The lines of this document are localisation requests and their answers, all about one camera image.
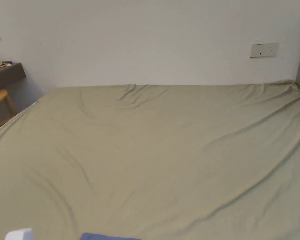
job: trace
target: blue cloth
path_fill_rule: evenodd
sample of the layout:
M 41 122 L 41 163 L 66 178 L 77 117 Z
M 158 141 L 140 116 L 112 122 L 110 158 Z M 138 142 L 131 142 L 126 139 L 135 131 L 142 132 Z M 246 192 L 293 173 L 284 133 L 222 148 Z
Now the blue cloth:
M 92 234 L 85 232 L 80 240 L 139 240 L 136 238 L 126 238 L 126 237 L 108 237 L 100 234 Z

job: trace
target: bed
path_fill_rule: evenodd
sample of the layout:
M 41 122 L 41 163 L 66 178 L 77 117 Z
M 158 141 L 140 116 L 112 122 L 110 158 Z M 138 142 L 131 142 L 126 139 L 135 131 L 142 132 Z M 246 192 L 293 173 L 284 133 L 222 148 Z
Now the bed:
M 0 239 L 300 239 L 297 84 L 60 88 L 0 128 Z

